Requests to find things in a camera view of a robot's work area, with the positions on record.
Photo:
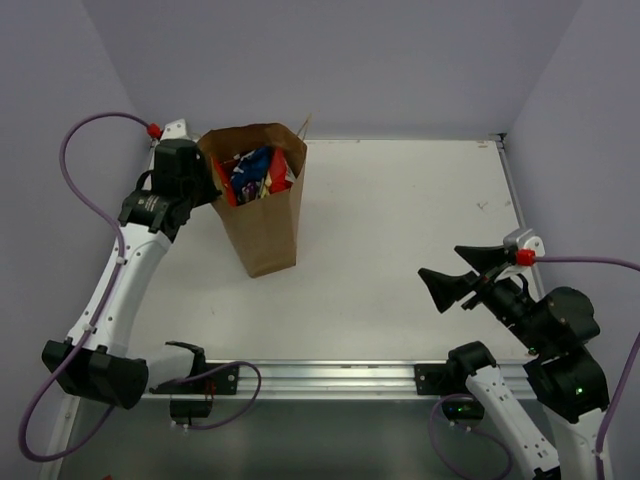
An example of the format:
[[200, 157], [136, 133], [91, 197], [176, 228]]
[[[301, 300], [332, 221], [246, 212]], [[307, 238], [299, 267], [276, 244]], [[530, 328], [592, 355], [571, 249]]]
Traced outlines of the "brown chocolate bar wrapper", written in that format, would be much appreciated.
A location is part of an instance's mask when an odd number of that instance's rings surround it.
[[237, 201], [240, 205], [260, 199], [264, 189], [264, 181], [249, 181], [240, 188]]

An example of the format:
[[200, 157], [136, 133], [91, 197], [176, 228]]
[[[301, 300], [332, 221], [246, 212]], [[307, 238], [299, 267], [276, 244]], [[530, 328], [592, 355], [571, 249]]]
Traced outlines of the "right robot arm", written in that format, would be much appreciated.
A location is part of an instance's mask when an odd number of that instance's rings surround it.
[[603, 479], [598, 430], [610, 405], [604, 371], [586, 345], [600, 333], [591, 300], [571, 287], [557, 287], [535, 300], [525, 269], [542, 258], [540, 239], [497, 247], [457, 246], [470, 265], [451, 276], [427, 268], [418, 271], [436, 309], [455, 303], [472, 310], [484, 306], [531, 355], [523, 369], [542, 405], [554, 439], [548, 441], [506, 385], [489, 348], [474, 341], [452, 349], [444, 365], [438, 395], [469, 395], [502, 434], [511, 459], [527, 479]]

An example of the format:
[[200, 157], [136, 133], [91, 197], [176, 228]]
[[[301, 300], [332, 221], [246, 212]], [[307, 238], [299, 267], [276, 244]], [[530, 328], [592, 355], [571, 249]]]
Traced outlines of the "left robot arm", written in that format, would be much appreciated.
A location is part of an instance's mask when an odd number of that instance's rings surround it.
[[112, 253], [84, 314], [64, 341], [48, 341], [42, 352], [66, 393], [130, 409], [145, 393], [170, 384], [189, 393], [205, 386], [208, 369], [199, 346], [168, 341], [147, 358], [132, 358], [128, 350], [158, 265], [192, 210], [219, 194], [196, 142], [165, 139], [156, 145], [152, 169], [123, 201]]

